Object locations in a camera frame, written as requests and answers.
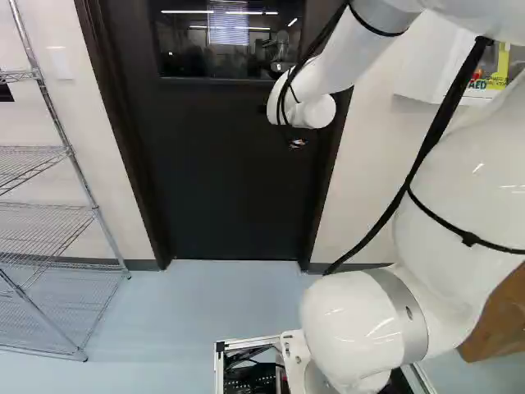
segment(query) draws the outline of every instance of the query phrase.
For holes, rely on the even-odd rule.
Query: metal wire shelving unit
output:
[[[16,0],[8,2],[30,69],[0,71],[0,85],[36,83],[62,145],[0,146],[0,196],[69,158],[89,206],[0,202],[0,350],[86,361],[84,347],[130,273],[53,106]],[[95,222],[115,260],[62,256]]]

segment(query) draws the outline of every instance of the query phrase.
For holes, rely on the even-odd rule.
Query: wall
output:
[[[107,119],[89,61],[73,0],[19,0],[49,93],[107,223],[125,259],[153,259],[139,209]],[[57,80],[49,47],[66,47],[73,80]],[[0,2],[0,68],[24,69],[28,62],[7,1]],[[0,103],[0,144],[59,144],[36,84],[10,84],[14,103]],[[71,165],[64,161],[2,199],[86,204]],[[97,225],[65,254],[112,257]]]
[[[436,105],[394,96],[405,54],[414,56],[411,43],[417,33],[415,25],[355,86],[313,250],[314,263],[339,258],[381,216],[436,113]],[[396,261],[390,231],[389,224],[351,263]]]

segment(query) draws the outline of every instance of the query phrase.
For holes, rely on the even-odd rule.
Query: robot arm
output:
[[[353,86],[421,13],[411,1],[401,3],[402,8],[386,0],[349,3],[322,53],[308,60],[286,92],[285,113],[292,126],[317,129],[332,121],[336,103],[330,94]],[[283,122],[277,120],[277,101],[288,76],[281,76],[268,99],[267,117],[275,125]]]
[[[354,0],[324,51],[286,92],[290,124],[330,123],[335,104],[328,94],[349,88],[394,40],[374,30],[400,33],[422,10],[418,3],[486,37],[525,44],[522,0],[414,3]],[[282,121],[276,107],[286,78],[276,82],[268,101],[274,124]],[[483,117],[440,142],[411,183],[410,193],[435,216],[488,242],[462,239],[405,196],[394,222],[400,261],[317,281],[303,300],[303,330],[283,333],[292,394],[376,393],[391,369],[440,355],[468,337],[492,291],[525,254],[524,100],[525,73],[484,108]]]

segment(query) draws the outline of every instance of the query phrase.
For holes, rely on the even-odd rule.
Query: light blue floor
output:
[[[177,261],[163,273],[134,273],[91,339],[89,362],[0,353],[0,388],[213,393],[214,342],[298,328],[299,300],[313,280],[291,262]],[[440,394],[525,392],[523,354],[472,366],[450,353],[425,368]]]

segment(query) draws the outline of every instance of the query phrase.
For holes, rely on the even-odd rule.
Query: cardboard box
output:
[[[525,351],[525,263],[494,290],[458,351],[469,363]]]

